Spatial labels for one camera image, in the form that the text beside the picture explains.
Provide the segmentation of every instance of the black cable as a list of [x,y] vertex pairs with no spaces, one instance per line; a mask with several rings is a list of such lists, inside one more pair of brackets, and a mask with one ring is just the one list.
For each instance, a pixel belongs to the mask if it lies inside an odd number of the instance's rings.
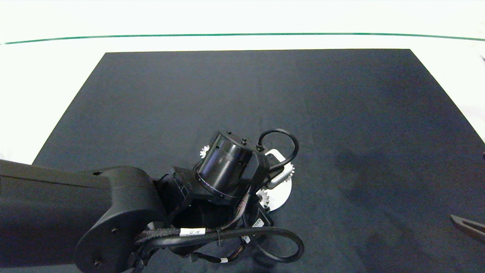
[[268,131],[264,131],[259,136],[258,145],[256,146],[258,148],[258,150],[263,148],[263,138],[267,134],[270,134],[270,133],[280,133],[280,134],[287,135],[293,141],[293,146],[294,146],[293,152],[290,154],[290,156],[287,159],[285,159],[282,162],[270,167],[269,171],[274,171],[274,170],[277,170],[279,168],[284,167],[286,164],[288,164],[290,161],[292,161],[296,157],[296,155],[298,154],[299,144],[298,144],[298,140],[296,139],[296,137],[294,135],[290,134],[288,131],[285,131],[283,129],[271,129],[271,130],[268,130]]
[[243,227],[238,229],[230,229],[221,231],[219,234],[206,233],[204,235],[183,236],[183,237],[162,237],[148,241],[144,247],[145,251],[149,252],[154,249],[171,247],[171,246],[189,246],[198,244],[207,244],[217,241],[219,239],[230,239],[241,236],[253,236],[253,235],[277,235],[283,236],[293,240],[298,245],[298,250],[295,254],[287,257],[276,257],[277,261],[283,263],[290,263],[297,261],[305,252],[305,246],[301,239],[293,232],[286,229],[276,227]]
[[[249,224],[247,223],[246,221],[246,217],[242,217],[242,222],[244,223],[244,226],[245,227],[249,227]],[[258,242],[256,239],[252,239],[251,240],[253,242],[253,245],[256,246],[256,248],[259,249],[259,251],[263,252],[263,254],[265,256],[267,256],[268,258],[272,259],[272,260],[275,260],[277,262],[280,262],[280,263],[291,263],[291,262],[294,262],[294,260],[292,260],[292,256],[278,256],[278,255],[275,255],[273,253],[270,253],[268,252],[266,249],[264,249]]]
[[239,257],[243,253],[245,247],[246,247],[245,243],[241,243],[239,247],[226,258],[214,257],[200,252],[194,252],[194,255],[198,258],[204,259],[212,263],[229,263],[237,259],[237,257]]

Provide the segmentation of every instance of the black table surface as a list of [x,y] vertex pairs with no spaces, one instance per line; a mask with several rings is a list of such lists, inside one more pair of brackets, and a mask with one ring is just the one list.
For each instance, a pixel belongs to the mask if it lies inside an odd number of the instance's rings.
[[[249,250],[191,263],[160,250],[147,273],[484,271],[485,246],[449,215],[485,222],[485,145],[410,50],[107,53],[33,164],[161,177],[192,167],[217,130],[255,141],[270,128],[300,140],[291,196],[271,215],[305,242],[301,260]],[[284,137],[268,144],[291,151]]]

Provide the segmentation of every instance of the white gear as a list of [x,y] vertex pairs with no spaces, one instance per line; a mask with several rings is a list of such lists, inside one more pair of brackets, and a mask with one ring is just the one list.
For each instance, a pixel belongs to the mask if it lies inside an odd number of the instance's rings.
[[209,148],[209,145],[206,145],[202,148],[202,150],[200,151],[200,158],[204,159],[204,157],[206,157]]
[[288,177],[274,189],[260,189],[256,192],[256,194],[261,196],[261,201],[259,203],[263,208],[268,207],[270,211],[274,211],[288,200],[291,193],[291,178],[294,173],[295,168],[293,168]]
[[261,196],[259,203],[261,204],[262,207],[266,208],[268,207],[270,203],[270,199],[268,197],[268,194],[264,192],[264,190],[260,189],[256,192],[256,195]]
[[293,167],[293,170],[291,171],[291,173],[288,175],[287,178],[285,178],[285,180],[283,182],[288,182],[291,180],[291,177],[293,176],[293,174],[295,173],[295,167]]

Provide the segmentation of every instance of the gear teeth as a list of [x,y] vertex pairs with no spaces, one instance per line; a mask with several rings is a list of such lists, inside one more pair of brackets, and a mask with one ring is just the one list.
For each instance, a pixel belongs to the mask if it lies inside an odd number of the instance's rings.
[[264,190],[260,189],[256,192],[256,195],[261,196],[261,201],[259,202],[259,204],[261,204],[262,207],[266,208],[269,206],[270,198]]
[[202,148],[202,150],[200,151],[200,158],[204,158],[206,157],[207,155],[207,151],[209,150],[210,146],[209,145],[206,145]]

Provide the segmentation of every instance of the white label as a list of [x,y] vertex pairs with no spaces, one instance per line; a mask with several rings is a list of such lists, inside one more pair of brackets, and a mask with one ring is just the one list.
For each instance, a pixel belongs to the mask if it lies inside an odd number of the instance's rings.
[[262,227],[262,226],[264,226],[264,222],[263,222],[263,220],[261,220],[261,218],[258,218],[256,220],[256,222],[254,222],[254,225],[253,225],[253,227]]
[[192,235],[204,235],[206,233],[205,228],[181,228],[180,236],[192,236]]
[[[261,220],[261,218],[258,218],[256,220],[256,222],[254,222],[254,225],[253,225],[253,227],[262,227],[262,226],[264,226],[264,222],[263,222],[263,220]],[[249,242],[251,241],[249,236],[243,236],[242,238],[247,244],[249,244]]]

